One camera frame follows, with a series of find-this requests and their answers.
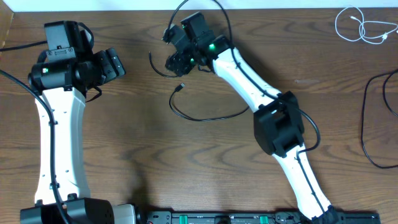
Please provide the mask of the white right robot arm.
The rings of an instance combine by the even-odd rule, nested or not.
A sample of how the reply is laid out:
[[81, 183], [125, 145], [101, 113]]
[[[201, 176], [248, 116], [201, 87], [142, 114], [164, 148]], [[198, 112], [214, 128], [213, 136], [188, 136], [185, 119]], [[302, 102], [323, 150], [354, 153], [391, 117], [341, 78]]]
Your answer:
[[265, 82], [242, 58], [232, 38], [215, 36], [200, 12], [179, 26], [169, 23], [162, 40], [176, 48], [166, 60], [166, 69], [181, 77], [196, 65], [207, 66], [246, 102], [253, 112], [254, 137], [281, 166], [301, 214], [312, 223], [338, 223], [339, 216], [310, 167], [302, 121], [308, 115], [299, 108], [295, 95]]

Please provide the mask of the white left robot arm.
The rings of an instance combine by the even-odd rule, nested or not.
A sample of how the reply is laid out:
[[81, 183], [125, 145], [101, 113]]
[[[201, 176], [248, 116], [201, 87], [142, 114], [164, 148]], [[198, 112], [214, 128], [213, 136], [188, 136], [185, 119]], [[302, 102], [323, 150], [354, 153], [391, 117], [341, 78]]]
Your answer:
[[122, 77], [112, 48], [93, 51], [92, 32], [81, 22], [44, 26], [48, 50], [28, 76], [40, 119], [40, 177], [35, 205], [21, 223], [135, 223], [133, 205], [91, 197], [83, 162], [83, 115], [90, 89]]

